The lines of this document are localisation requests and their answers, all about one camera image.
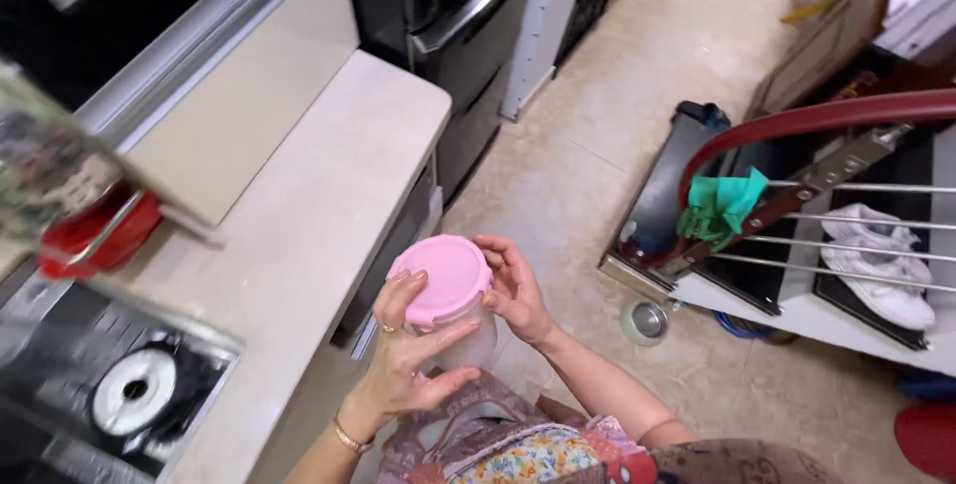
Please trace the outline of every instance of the refrigerator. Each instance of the refrigerator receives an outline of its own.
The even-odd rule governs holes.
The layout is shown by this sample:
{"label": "refrigerator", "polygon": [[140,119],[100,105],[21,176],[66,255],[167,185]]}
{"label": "refrigerator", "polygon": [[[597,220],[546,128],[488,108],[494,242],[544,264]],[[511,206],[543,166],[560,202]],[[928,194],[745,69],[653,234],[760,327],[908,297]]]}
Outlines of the refrigerator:
{"label": "refrigerator", "polygon": [[499,130],[527,1],[353,0],[361,49],[451,95],[451,117],[436,148],[446,207]]}

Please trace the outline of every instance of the pink lid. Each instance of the pink lid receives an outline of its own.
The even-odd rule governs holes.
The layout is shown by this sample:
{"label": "pink lid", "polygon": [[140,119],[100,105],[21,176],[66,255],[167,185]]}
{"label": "pink lid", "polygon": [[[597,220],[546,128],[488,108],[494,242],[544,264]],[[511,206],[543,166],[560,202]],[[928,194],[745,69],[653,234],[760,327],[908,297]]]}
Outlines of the pink lid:
{"label": "pink lid", "polygon": [[412,245],[395,259],[389,278],[401,270],[428,273],[428,284],[405,311],[405,321],[430,327],[458,316],[491,283],[491,268],[477,245],[442,234]]}

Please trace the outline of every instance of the refrigerator handle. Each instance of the refrigerator handle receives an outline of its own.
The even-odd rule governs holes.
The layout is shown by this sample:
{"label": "refrigerator handle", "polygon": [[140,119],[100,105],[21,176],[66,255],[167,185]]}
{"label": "refrigerator handle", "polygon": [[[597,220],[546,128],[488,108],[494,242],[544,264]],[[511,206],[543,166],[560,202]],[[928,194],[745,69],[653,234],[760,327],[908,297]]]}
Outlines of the refrigerator handle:
{"label": "refrigerator handle", "polygon": [[419,52],[439,50],[476,19],[494,14],[504,2],[505,0],[471,0],[439,26],[414,34],[411,37],[412,43]]}

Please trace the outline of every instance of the hand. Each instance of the hand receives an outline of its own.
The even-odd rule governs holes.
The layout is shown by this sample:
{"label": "hand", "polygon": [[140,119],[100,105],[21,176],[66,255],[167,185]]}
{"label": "hand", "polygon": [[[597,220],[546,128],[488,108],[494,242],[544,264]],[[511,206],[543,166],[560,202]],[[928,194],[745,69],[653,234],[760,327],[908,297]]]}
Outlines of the hand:
{"label": "hand", "polygon": [[340,409],[341,427],[355,441],[367,443],[396,415],[434,409],[466,382],[481,376],[475,366],[455,368],[434,380],[419,371],[425,360],[457,343],[481,323],[477,318],[462,319],[421,337],[405,331],[405,309],[427,281],[428,273],[423,270],[415,274],[403,270],[378,293],[373,305],[378,325],[393,327],[395,332],[379,332],[372,365]]}
{"label": "hand", "polygon": [[522,341],[542,349],[548,335],[556,331],[555,320],[544,306],[534,271],[518,245],[490,234],[476,235],[474,243],[481,248],[492,272],[491,291],[484,293],[482,305],[504,318]]}

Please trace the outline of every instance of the blue hose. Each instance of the blue hose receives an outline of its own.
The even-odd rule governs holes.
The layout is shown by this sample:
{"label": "blue hose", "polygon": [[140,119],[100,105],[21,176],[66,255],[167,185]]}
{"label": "blue hose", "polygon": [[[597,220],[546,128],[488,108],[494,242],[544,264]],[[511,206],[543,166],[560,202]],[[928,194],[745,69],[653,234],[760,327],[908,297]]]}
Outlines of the blue hose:
{"label": "blue hose", "polygon": [[762,339],[774,331],[772,327],[761,329],[759,331],[742,331],[730,323],[730,319],[726,316],[726,313],[718,311],[713,311],[713,313],[714,318],[717,319],[717,323],[723,327],[723,330],[734,335],[738,339]]}

